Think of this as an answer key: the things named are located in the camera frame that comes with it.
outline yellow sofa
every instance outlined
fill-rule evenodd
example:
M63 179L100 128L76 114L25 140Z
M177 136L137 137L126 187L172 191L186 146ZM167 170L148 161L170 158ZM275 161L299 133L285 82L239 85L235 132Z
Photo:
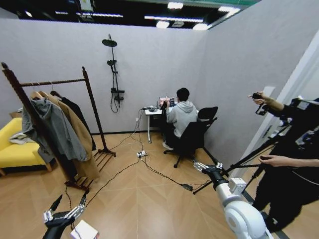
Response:
M9 138L22 130L22 118L13 118L0 130L0 174L5 175L2 168L45 165L49 172L52 168L38 154L39 145L35 142L15 144Z

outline human hand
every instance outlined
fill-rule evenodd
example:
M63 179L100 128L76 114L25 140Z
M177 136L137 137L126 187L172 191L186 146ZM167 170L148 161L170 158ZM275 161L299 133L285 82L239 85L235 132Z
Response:
M167 105L167 108L169 107L169 98L166 98L166 105Z
M283 166L291 166L296 167L296 159L288 158L285 156L278 155L262 155L259 157L259 161L264 164L269 164L273 167L283 167Z
M258 105L261 105L263 103L267 104L272 100L272 98L270 98L269 96L266 96L264 94L264 92L262 92L262 91L258 91L257 93L261 96L261 99L253 99L253 101L254 101L254 103L256 103Z

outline computer monitor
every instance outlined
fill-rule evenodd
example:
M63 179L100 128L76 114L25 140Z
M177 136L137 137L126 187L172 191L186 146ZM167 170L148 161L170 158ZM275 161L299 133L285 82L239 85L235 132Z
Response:
M175 105L175 100L174 97L167 97L169 100L169 106L173 107ZM159 107L162 107L163 103L166 101L166 96L165 97L160 97L159 98Z

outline power adapter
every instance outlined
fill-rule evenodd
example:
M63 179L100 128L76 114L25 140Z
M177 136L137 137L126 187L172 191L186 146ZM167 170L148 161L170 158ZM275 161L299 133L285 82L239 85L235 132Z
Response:
M182 186L183 186L184 189L187 189L189 191L193 191L193 186L190 186L188 184L182 184Z
M138 152L136 155L137 155L138 158L142 158L142 157L146 156L146 153L145 153L145 151L143 150L143 151L141 151L141 152Z

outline white desk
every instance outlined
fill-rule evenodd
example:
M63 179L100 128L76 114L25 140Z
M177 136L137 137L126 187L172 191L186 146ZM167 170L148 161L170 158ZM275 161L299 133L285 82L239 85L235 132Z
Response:
M148 117L148 138L149 138L149 143L151 143L152 140L150 135L150 116L161 115L161 110L158 109L158 111L156 112L150 112L149 110L145 110L145 115Z

